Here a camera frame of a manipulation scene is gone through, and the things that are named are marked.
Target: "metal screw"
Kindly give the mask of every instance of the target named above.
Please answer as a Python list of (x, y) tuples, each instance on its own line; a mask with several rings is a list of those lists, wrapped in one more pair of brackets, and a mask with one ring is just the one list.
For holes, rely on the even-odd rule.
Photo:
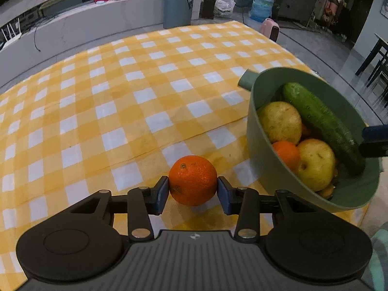
[(242, 228), (237, 235), (243, 239), (252, 239), (257, 235), (257, 232), (251, 228)]
[(137, 239), (144, 239), (148, 235), (151, 234), (151, 232), (146, 228), (136, 228), (131, 232), (132, 236)]

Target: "checkered tablecloth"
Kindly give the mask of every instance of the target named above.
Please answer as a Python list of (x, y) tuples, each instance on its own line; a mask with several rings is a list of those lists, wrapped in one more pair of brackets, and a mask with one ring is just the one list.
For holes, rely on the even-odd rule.
[[(204, 156), (233, 186), (265, 194), (246, 147), (250, 93), (237, 82), (277, 66), (310, 71), (241, 23), (180, 27), (89, 49), (1, 95), (0, 290), (26, 279), (15, 245), (27, 229), (100, 189), (153, 186), (181, 156)], [(358, 225), (365, 211), (339, 215)], [(156, 233), (233, 230), (237, 219), (216, 196), (195, 208), (170, 197), (150, 218)], [(120, 233), (126, 226), (115, 218)]]

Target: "plastic bag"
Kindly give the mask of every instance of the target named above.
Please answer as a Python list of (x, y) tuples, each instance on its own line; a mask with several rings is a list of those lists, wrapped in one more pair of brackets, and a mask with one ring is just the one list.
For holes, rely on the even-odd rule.
[(234, 2), (234, 0), (216, 0), (214, 5), (214, 16), (223, 18), (231, 17), (235, 5), (236, 2)]

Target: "pink heater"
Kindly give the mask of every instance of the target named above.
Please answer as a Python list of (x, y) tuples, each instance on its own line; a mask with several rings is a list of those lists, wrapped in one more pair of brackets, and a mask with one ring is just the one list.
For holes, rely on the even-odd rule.
[(274, 20), (266, 18), (260, 27), (259, 33), (276, 42), (279, 35), (279, 25)]

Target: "green plastic container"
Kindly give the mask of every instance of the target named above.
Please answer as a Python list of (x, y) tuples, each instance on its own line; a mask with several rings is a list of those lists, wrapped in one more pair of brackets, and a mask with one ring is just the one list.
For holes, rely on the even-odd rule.
[(299, 82), (318, 96), (344, 122), (355, 140), (358, 143), (362, 141), (364, 121), (340, 93), (321, 79), (310, 73), (285, 67), (268, 69), (260, 74), (247, 70), (241, 77), (239, 86), (251, 91), (246, 135), (252, 169), (259, 176), (261, 184), (270, 195), (274, 195), (277, 189), (287, 189), (329, 212), (365, 206), (377, 190), (382, 171), (381, 159), (366, 159), (365, 171), (357, 177), (350, 176), (345, 166), (340, 164), (334, 196), (328, 201), (301, 183), (274, 152), (256, 110), (271, 101), (279, 100), (280, 88), (287, 82)]

